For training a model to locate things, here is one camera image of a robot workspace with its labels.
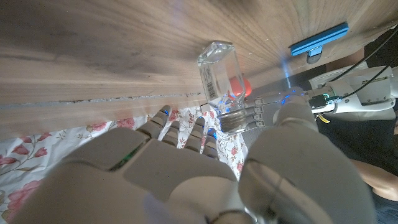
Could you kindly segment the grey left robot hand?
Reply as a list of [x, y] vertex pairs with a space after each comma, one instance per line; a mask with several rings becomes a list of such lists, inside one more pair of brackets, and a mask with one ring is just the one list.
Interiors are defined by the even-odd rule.
[[308, 98], [300, 87], [289, 88], [287, 91], [274, 91], [257, 96], [245, 104], [245, 130], [273, 126], [281, 108], [287, 104], [303, 105], [311, 110]]

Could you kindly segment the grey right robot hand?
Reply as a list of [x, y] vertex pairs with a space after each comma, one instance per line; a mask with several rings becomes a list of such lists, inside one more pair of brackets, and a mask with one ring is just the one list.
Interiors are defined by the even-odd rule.
[[163, 140], [162, 108], [137, 130], [116, 128], [66, 156], [11, 223], [375, 223], [353, 163], [315, 124], [308, 101], [287, 95], [258, 135], [240, 176], [216, 158], [215, 139]]

